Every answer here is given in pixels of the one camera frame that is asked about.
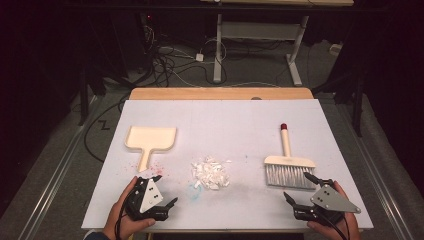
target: floor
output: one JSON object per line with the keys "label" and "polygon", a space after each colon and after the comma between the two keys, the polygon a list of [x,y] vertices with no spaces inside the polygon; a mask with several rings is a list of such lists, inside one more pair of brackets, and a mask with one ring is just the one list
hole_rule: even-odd
{"label": "floor", "polygon": [[[198,50],[169,41],[159,50],[172,75],[155,62],[156,73],[139,83],[146,87],[293,87],[285,63],[291,50],[289,42],[227,41],[222,84],[212,84],[213,66],[193,64]],[[304,87],[324,83],[337,57],[329,54],[331,44],[302,45],[296,65]],[[205,50],[204,62],[213,55]],[[130,81],[143,72],[133,69]],[[82,239],[81,223],[91,198],[102,160],[113,137],[122,101],[129,91],[105,79],[106,95],[90,98],[90,116],[78,126],[79,100],[73,111],[55,131],[20,191],[0,220],[0,239]],[[346,160],[355,183],[369,209],[374,229],[363,232],[363,239],[419,239],[424,214],[423,199],[396,158],[384,132],[374,118],[364,96],[362,133],[358,138],[350,125],[351,106],[336,105],[331,93],[315,96],[321,106]],[[136,235],[142,239],[143,234]],[[323,239],[305,233],[304,239]]]}

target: dark background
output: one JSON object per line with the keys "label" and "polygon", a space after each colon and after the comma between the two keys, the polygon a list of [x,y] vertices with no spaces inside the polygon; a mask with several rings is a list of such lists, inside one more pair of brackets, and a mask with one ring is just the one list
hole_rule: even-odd
{"label": "dark background", "polygon": [[[346,40],[332,78],[366,61],[364,91],[389,142],[423,193],[424,19],[419,6],[418,1],[399,1],[388,16],[340,17],[340,21],[311,17],[305,43]],[[176,39],[189,36],[180,40],[195,47],[215,31],[214,22],[209,27],[210,16],[185,14],[175,23],[176,14],[161,18],[156,13],[154,24]],[[98,84],[101,74],[90,68],[93,64],[125,76],[125,52],[119,51],[112,20],[113,16],[101,13],[88,21],[84,14],[63,11],[53,0],[1,3],[0,214],[25,180],[51,131],[71,110],[81,68],[89,66],[89,84],[95,92],[101,92],[102,86]],[[352,21],[356,24],[349,31],[337,27]],[[345,84],[331,90],[343,88]]]}

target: hand brush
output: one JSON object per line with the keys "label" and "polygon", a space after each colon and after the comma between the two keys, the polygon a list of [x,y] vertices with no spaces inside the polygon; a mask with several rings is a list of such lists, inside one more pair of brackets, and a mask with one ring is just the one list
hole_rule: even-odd
{"label": "hand brush", "polygon": [[292,157],[287,125],[281,124],[281,139],[284,156],[268,156],[265,158],[267,185],[315,189],[315,184],[306,179],[304,172],[313,174],[315,163],[306,158]]}

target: cream dustpan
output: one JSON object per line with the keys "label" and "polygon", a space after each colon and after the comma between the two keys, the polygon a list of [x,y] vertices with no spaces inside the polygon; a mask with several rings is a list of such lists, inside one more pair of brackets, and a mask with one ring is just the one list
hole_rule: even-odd
{"label": "cream dustpan", "polygon": [[153,151],[166,151],[174,145],[176,128],[136,127],[131,126],[125,145],[130,149],[142,150],[137,170],[147,169]]}

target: desk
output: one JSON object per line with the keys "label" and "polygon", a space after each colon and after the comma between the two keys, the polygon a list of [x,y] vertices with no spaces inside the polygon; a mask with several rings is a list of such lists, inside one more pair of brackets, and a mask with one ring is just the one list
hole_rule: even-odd
{"label": "desk", "polygon": [[[170,210],[168,220],[146,229],[147,232],[309,231],[304,222],[294,219],[283,190],[265,184],[264,158],[283,154],[279,133],[283,120],[290,129],[292,154],[313,159],[320,178],[338,180],[351,201],[362,209],[357,216],[359,227],[372,228],[321,106],[308,91],[303,88],[134,89],[125,103],[82,228],[104,226],[110,206],[133,175],[161,174],[163,178],[157,185],[164,196],[163,203],[174,197],[179,200]],[[177,127],[173,148],[152,155],[151,168],[142,173],[136,171],[140,153],[130,152],[124,146],[132,125]],[[223,162],[231,160],[224,164],[230,176],[228,187],[219,191],[193,187],[191,163],[208,155]],[[299,204],[310,205],[313,191],[286,191]]]}
{"label": "desk", "polygon": [[[269,4],[269,5],[311,5],[311,6],[352,6],[353,0],[224,0],[225,3],[241,4]],[[302,43],[303,34],[306,30],[306,24],[309,16],[303,16],[299,24],[276,24],[276,23],[252,23],[252,22],[224,22],[222,14],[218,14],[216,30],[216,55],[214,65],[215,83],[221,82],[222,69],[222,38],[249,38],[249,39],[271,39],[271,40],[294,40],[293,51],[286,55],[287,66],[292,76],[295,86],[302,86],[299,72],[296,67],[296,56]]]}

